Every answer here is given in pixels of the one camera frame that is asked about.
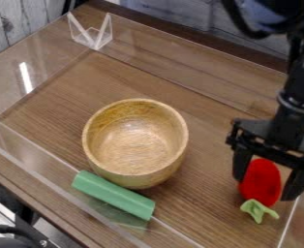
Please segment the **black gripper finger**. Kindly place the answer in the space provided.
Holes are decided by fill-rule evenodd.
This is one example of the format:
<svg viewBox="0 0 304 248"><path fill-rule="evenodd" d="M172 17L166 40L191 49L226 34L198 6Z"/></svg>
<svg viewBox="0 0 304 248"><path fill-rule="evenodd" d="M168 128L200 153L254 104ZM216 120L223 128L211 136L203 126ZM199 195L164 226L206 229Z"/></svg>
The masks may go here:
<svg viewBox="0 0 304 248"><path fill-rule="evenodd" d="M295 201L304 193L304 170L294 170L283 188L283 202Z"/></svg>
<svg viewBox="0 0 304 248"><path fill-rule="evenodd" d="M252 156L252 151L243 144L239 144L235 148L234 157L234 176L238 181L244 179Z"/></svg>

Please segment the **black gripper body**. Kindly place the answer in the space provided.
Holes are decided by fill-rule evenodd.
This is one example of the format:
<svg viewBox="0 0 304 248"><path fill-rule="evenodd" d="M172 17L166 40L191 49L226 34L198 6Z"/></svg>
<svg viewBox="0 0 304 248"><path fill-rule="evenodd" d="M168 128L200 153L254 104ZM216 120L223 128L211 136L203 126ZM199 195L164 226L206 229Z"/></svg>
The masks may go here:
<svg viewBox="0 0 304 248"><path fill-rule="evenodd" d="M288 168L304 169L304 138L298 146L275 141L270 137L270 120L238 118L234 129L227 137L227 144L234 151L243 144L254 153Z"/></svg>

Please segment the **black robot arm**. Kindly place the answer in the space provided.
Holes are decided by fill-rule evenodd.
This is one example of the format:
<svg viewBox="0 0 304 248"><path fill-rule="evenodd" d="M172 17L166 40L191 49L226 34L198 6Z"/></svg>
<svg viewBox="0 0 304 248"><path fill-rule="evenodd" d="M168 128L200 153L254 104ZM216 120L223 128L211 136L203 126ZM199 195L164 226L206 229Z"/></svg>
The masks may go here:
<svg viewBox="0 0 304 248"><path fill-rule="evenodd" d="M262 40L286 34L290 42L287 80L278 113L270 120L238 118L227 137L235 151L234 175L243 180L255 155L292 169L283 199L304 193L304 0L222 0L240 32Z"/></svg>

